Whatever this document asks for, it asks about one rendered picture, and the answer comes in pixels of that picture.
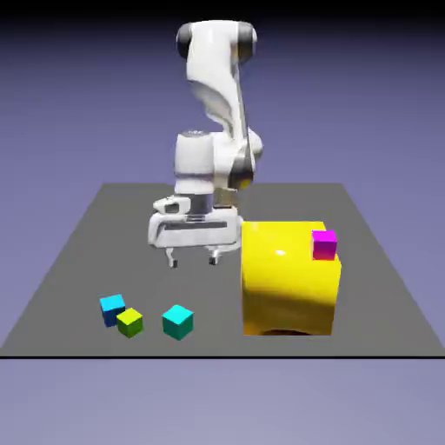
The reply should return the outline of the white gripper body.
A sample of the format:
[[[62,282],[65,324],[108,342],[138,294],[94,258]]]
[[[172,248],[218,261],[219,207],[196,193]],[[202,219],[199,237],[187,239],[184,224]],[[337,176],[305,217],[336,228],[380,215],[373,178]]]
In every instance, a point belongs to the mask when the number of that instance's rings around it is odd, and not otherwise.
[[[155,213],[149,220],[148,243],[159,249],[233,245],[241,237],[241,226],[235,207],[201,215]]]

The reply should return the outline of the small cyan cube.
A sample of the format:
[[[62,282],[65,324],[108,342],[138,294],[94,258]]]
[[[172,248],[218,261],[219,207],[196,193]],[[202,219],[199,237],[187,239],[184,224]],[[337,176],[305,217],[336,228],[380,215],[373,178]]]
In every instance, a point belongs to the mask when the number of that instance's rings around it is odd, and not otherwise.
[[[163,332],[181,341],[194,328],[194,312],[181,305],[173,305],[162,315]]]

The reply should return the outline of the small lime green cube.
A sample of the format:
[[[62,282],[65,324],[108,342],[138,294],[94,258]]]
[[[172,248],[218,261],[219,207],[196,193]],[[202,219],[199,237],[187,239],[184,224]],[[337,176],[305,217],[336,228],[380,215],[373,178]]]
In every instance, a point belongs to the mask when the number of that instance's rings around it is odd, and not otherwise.
[[[128,308],[116,316],[117,328],[127,338],[132,338],[143,331],[143,315],[133,308]]]

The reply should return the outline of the small blue cube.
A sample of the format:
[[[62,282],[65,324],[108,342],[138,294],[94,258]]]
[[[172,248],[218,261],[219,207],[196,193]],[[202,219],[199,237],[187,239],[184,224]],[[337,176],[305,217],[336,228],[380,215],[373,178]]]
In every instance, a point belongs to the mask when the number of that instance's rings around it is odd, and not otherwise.
[[[104,325],[109,328],[116,326],[117,316],[126,310],[126,305],[121,294],[105,296],[99,300]]]

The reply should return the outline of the small magenta cube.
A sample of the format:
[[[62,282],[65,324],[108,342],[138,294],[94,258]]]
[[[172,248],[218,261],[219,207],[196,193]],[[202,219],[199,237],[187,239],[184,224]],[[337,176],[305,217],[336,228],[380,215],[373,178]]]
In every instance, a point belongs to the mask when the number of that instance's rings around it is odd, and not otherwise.
[[[312,230],[312,259],[334,261],[337,251],[337,236],[334,230]]]

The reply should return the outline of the large yellow box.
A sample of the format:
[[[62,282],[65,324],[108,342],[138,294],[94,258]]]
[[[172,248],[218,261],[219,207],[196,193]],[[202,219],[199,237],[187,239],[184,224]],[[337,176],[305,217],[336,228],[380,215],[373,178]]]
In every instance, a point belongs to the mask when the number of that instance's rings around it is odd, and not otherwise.
[[[242,224],[241,291],[245,335],[331,335],[342,264],[312,259],[322,221]]]

